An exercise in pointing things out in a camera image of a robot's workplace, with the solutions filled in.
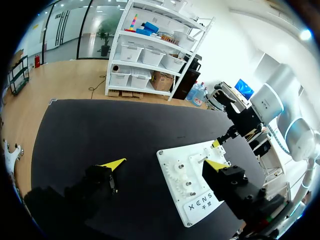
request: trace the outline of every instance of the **cardboard box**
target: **cardboard box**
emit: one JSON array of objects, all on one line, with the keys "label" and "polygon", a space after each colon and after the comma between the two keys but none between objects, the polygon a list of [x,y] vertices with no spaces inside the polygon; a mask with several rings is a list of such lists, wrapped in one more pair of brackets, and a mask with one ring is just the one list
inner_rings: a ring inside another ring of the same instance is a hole
[{"label": "cardboard box", "polygon": [[174,83],[174,80],[175,76],[171,74],[154,71],[150,82],[154,90],[167,92],[170,90],[172,84]]},{"label": "cardboard box", "polygon": [[121,91],[122,92],[122,97],[132,97],[132,91]]},{"label": "cardboard box", "polygon": [[109,97],[119,97],[120,92],[118,90],[109,90],[108,96]]},{"label": "cardboard box", "polygon": [[144,97],[144,94],[142,92],[133,92],[133,97],[134,98],[138,98],[138,99],[142,99]]}]

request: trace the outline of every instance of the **computer monitor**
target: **computer monitor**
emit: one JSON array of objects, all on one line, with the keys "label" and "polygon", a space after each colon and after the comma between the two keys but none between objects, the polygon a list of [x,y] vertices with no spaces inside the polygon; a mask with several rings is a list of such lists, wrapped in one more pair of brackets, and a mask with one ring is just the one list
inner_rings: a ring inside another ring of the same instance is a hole
[{"label": "computer monitor", "polygon": [[237,89],[247,100],[249,100],[255,93],[252,88],[249,87],[248,84],[246,84],[242,79],[239,79],[239,81],[236,83],[235,89]]}]

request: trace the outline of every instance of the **white board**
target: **white board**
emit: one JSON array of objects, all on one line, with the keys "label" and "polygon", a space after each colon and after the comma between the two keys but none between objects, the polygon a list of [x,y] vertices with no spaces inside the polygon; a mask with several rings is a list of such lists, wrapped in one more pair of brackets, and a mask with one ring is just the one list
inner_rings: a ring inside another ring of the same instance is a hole
[{"label": "white board", "polygon": [[202,177],[205,157],[230,165],[224,157],[224,148],[219,146],[212,149],[212,143],[213,140],[162,149],[156,153],[175,207],[187,228],[204,219],[223,203],[217,200]]}]

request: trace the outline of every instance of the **blue box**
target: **blue box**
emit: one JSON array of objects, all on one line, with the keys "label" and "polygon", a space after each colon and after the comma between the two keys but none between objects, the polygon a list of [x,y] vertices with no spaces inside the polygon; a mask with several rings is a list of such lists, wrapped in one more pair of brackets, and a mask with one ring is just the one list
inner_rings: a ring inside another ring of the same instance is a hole
[{"label": "blue box", "polygon": [[137,34],[143,34],[143,35],[147,35],[147,36],[150,36],[150,35],[151,35],[151,32],[150,32],[150,31],[143,30],[143,29],[139,29],[139,28],[137,28],[135,32],[136,32]]},{"label": "blue box", "polygon": [[150,31],[151,33],[155,33],[156,34],[158,32],[159,28],[147,21],[144,24],[144,30],[147,30],[147,31]]}]

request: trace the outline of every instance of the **black table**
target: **black table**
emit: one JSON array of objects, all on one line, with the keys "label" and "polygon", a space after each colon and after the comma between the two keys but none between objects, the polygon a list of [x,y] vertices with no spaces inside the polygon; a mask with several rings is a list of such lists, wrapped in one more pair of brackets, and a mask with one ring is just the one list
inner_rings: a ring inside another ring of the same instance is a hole
[{"label": "black table", "polygon": [[[112,100],[58,100],[45,112],[36,137],[32,188],[51,186],[63,195],[91,165],[121,158],[118,193],[85,224],[121,239],[229,239],[242,224],[223,203],[196,225],[180,219],[162,174],[160,149],[214,140],[232,122],[224,112]],[[225,158],[246,170],[257,187],[263,172],[249,144],[237,137]]]}]

